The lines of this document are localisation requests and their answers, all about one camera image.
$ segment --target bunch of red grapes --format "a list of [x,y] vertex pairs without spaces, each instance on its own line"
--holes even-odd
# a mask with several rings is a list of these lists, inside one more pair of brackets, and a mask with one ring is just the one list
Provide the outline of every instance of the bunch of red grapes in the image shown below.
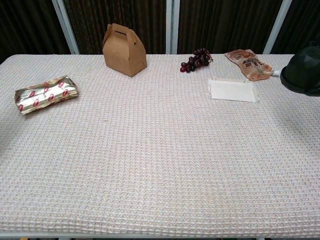
[[193,52],[194,56],[189,57],[188,62],[182,62],[180,72],[194,72],[197,68],[208,66],[213,61],[206,48],[199,48]]

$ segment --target foil wrapper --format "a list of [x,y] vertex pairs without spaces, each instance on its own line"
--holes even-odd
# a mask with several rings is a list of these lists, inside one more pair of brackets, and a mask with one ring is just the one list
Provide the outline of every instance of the foil wrapper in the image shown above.
[[68,76],[62,76],[15,91],[14,101],[25,115],[77,96],[75,83]]

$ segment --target table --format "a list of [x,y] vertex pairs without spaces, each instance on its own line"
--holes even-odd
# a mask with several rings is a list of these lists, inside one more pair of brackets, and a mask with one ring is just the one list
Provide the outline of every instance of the table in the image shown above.
[[[281,70],[292,55],[259,55]],[[320,237],[320,98],[255,82],[260,102],[207,97],[241,78],[222,54],[148,55],[130,78],[102,55],[0,65],[0,236]],[[79,97],[22,116],[15,90],[68,75]]]

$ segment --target brown paper box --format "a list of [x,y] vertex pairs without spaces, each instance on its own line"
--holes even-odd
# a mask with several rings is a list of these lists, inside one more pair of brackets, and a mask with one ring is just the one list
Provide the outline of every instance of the brown paper box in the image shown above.
[[108,67],[129,77],[147,67],[144,45],[136,33],[125,26],[108,24],[102,51]]

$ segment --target white plastic card holder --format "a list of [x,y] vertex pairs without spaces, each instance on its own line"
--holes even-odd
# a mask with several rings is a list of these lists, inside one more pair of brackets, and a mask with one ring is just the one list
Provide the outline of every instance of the white plastic card holder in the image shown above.
[[211,99],[257,103],[259,96],[255,86],[248,79],[208,79],[208,95]]

